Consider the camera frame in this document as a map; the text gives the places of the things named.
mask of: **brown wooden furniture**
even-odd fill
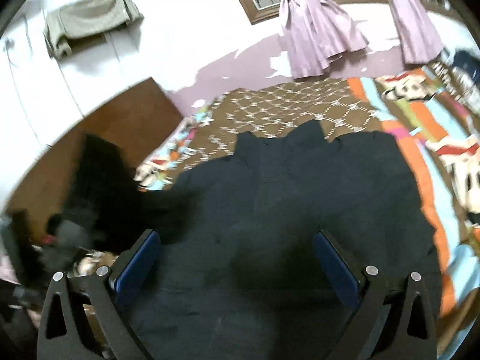
[[[44,234],[48,218],[60,212],[75,170],[82,133],[119,146],[130,167],[169,137],[182,115],[149,78],[109,100],[61,137],[25,175],[6,212],[27,209],[33,240]]]

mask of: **tied curtain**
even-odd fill
[[[443,44],[418,0],[389,0],[405,63],[434,59]],[[333,0],[281,0],[280,20],[293,78],[320,76],[345,52],[368,41],[350,15]]]

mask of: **bedsheet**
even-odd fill
[[[181,171],[231,154],[236,135],[243,131],[284,136],[316,119],[329,140],[359,131],[394,135],[417,180],[422,212],[435,228],[442,271],[437,354],[448,360],[480,312],[480,226],[475,223],[480,213],[480,146],[475,110],[466,107],[454,76],[446,82],[438,67],[376,79],[324,79],[226,93],[146,160],[139,172],[153,172],[156,179],[142,187],[168,187]]]

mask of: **black clothing pile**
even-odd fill
[[[314,257],[313,236],[323,229],[364,266],[389,276],[421,273],[438,315],[434,228],[391,135],[352,133],[328,143],[315,120],[285,138],[242,133],[232,156],[150,194],[160,202],[172,196],[163,214],[182,224],[178,233],[166,226],[163,237],[154,223],[161,213],[150,216],[166,245],[128,311],[156,359],[322,358],[352,312]]]
[[[62,212],[47,225],[47,232],[56,237],[54,245],[44,247],[50,272],[68,269],[78,250],[120,254],[146,228],[161,228],[165,239],[180,232],[190,200],[142,193],[133,176],[117,146],[95,135],[83,137]]]

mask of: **beige towel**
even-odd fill
[[[50,57],[61,59],[78,41],[142,18],[132,0],[80,0],[46,15],[46,47]]]

